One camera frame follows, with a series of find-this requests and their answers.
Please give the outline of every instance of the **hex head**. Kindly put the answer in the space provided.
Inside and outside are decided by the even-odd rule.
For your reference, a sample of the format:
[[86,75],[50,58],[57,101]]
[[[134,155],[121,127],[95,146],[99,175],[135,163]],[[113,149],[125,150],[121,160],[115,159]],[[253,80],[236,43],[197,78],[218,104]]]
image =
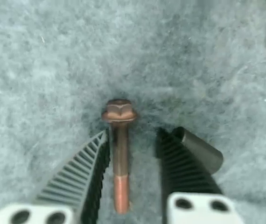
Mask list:
[[137,113],[133,110],[131,102],[127,99],[108,101],[106,111],[102,114],[102,119],[108,123],[130,122],[136,118]]

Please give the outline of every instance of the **bolt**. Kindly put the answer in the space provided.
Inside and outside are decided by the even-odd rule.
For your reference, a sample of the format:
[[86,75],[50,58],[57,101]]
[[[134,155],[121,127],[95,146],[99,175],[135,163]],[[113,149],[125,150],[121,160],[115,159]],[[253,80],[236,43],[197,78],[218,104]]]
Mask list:
[[114,207],[119,214],[129,210],[128,124],[137,118],[126,99],[110,100],[102,119],[111,124],[113,142]]

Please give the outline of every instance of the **black cylindrical part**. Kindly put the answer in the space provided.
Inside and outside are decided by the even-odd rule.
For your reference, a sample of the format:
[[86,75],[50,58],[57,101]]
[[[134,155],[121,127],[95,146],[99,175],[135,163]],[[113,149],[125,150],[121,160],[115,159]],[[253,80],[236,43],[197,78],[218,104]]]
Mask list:
[[198,158],[211,174],[220,169],[224,159],[219,150],[183,127],[175,128],[172,135],[179,138],[182,144]]

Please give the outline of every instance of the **gray carpet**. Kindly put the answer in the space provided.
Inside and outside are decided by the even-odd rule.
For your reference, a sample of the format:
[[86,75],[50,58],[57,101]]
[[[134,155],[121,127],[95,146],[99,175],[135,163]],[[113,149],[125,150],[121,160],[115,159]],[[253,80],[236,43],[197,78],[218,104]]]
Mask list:
[[214,177],[247,224],[266,223],[266,0],[0,0],[0,207],[133,101],[131,212],[112,168],[99,223],[161,223],[154,128],[183,125],[218,148]]

